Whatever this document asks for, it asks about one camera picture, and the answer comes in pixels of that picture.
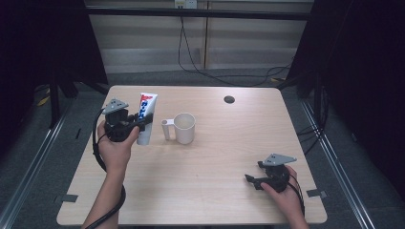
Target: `metal rail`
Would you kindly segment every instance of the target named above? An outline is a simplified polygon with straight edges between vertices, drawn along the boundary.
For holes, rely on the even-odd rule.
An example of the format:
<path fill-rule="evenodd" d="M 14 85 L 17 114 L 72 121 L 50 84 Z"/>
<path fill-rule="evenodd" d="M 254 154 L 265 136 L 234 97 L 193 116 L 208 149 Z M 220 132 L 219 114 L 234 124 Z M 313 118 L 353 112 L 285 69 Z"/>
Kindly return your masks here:
<path fill-rule="evenodd" d="M 31 7 L 35 12 L 94 14 L 94 15 L 132 15 L 132 16 L 177 16 L 177 17 L 213 17 L 309 21 L 311 19 L 333 19 L 333 15 L 313 15 L 303 12 L 270 12 L 240 10 L 192 10 L 192 9 L 160 9 L 160 8 L 122 8 L 122 7 Z"/>
<path fill-rule="evenodd" d="M 315 132 L 316 136 L 319 137 L 319 143 L 324 150 L 325 156 L 327 157 L 330 166 L 333 172 L 336 175 L 337 180 L 339 181 L 340 187 L 342 188 L 343 192 L 345 193 L 346 199 L 349 202 L 358 222 L 360 223 L 361 228 L 364 229 L 374 229 L 374 224 L 372 218 L 367 211 L 366 206 L 364 205 L 363 201 L 355 191 L 352 183 L 346 174 L 345 169 L 343 168 L 342 164 L 339 161 L 339 157 L 337 156 L 336 152 L 330 145 L 330 142 L 325 135 L 325 133 L 320 133 L 318 130 L 318 126 L 316 123 L 315 118 L 313 117 L 313 110 L 310 104 L 307 101 L 302 102 L 302 106 L 304 111 L 307 115 L 309 123 L 312 126 L 313 131 Z"/>
<path fill-rule="evenodd" d="M 41 170 L 42 165 L 44 164 L 49 154 L 49 151 L 51 150 L 51 147 L 53 146 L 53 143 L 56 140 L 56 137 L 59 134 L 60 129 L 63 126 L 66 113 L 70 110 L 72 104 L 73 100 L 71 99 L 70 103 L 68 104 L 68 107 L 66 108 L 62 116 L 59 118 L 59 121 L 53 126 L 52 129 L 48 131 L 29 169 L 27 170 L 26 174 L 19 183 L 11 199 L 5 206 L 4 211 L 1 213 L 0 216 L 1 229 L 12 227 L 12 224 L 14 223 L 21 207 L 23 206 L 23 203 L 27 198 L 37 175 L 39 174 L 39 171 Z"/>

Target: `tabletop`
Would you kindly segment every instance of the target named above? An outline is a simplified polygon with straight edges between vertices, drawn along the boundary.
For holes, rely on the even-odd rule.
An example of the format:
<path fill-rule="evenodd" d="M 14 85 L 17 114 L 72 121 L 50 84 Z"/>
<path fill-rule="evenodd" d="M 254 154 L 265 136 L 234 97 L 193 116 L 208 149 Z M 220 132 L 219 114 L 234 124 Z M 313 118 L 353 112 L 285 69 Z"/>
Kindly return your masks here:
<path fill-rule="evenodd" d="M 127 198 L 119 213 L 122 225 L 265 225 L 286 223 L 270 196 L 256 191 L 245 174 L 265 177 L 257 161 L 270 154 L 293 156 L 308 223 L 327 214 L 277 89 L 224 87 L 114 86 L 114 97 L 139 110 L 140 93 L 157 94 L 150 144 L 133 145 L 124 181 Z M 233 103 L 224 98 L 233 96 Z M 188 145 L 166 140 L 160 121 L 179 113 L 196 117 L 195 139 Z M 78 225 L 87 217 L 105 172 L 98 166 L 91 136 L 69 195 L 57 216 L 62 225 Z"/>

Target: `small dark disc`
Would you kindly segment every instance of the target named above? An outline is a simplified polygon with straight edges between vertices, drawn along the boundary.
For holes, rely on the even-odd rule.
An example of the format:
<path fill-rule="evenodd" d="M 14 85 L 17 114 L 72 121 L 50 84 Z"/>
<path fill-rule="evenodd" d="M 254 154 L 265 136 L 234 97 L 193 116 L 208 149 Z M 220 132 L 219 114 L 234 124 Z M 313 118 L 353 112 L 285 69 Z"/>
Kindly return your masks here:
<path fill-rule="evenodd" d="M 224 101 L 225 101 L 225 103 L 231 104 L 231 103 L 234 103 L 234 102 L 235 102 L 235 98 L 234 98 L 233 96 L 231 96 L 231 95 L 228 95 L 228 96 L 226 96 L 226 97 L 224 98 Z"/>

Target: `toothpaste tube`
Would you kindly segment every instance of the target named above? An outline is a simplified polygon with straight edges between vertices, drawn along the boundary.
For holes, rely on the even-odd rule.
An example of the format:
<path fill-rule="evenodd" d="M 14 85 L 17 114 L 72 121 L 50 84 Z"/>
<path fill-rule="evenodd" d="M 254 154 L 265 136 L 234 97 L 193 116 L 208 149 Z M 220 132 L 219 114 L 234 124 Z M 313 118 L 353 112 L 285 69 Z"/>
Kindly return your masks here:
<path fill-rule="evenodd" d="M 139 103 L 139 117 L 138 121 L 143 120 L 147 115 L 150 115 L 155 112 L 156 99 L 158 98 L 157 94 L 140 94 L 140 103 Z M 139 132 L 137 144 L 138 145 L 149 145 L 149 140 L 152 134 L 152 122 L 145 125 L 145 131 Z"/>

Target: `person's right hand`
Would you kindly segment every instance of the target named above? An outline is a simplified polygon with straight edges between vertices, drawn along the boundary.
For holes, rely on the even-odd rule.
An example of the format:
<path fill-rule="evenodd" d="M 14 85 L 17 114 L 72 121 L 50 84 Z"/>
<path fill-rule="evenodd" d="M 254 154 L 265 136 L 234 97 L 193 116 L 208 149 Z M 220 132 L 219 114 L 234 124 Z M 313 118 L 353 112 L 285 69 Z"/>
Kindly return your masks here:
<path fill-rule="evenodd" d="M 297 173 L 289 166 L 287 166 L 289 174 L 297 178 Z M 294 178 L 289 178 L 289 183 L 298 190 L 297 182 Z M 281 193 L 277 193 L 270 185 L 261 183 L 262 188 L 267 192 L 276 202 L 280 211 L 286 216 L 291 228 L 308 228 L 304 215 L 301 211 L 300 199 L 295 191 L 287 186 L 286 190 Z"/>
<path fill-rule="evenodd" d="M 121 171 L 122 169 L 125 171 L 131 157 L 131 147 L 139 135 L 139 127 L 136 126 L 124 141 L 114 142 L 105 134 L 104 123 L 103 120 L 98 125 L 97 135 L 98 137 L 102 136 L 98 142 L 98 149 L 104 160 L 107 173 Z"/>

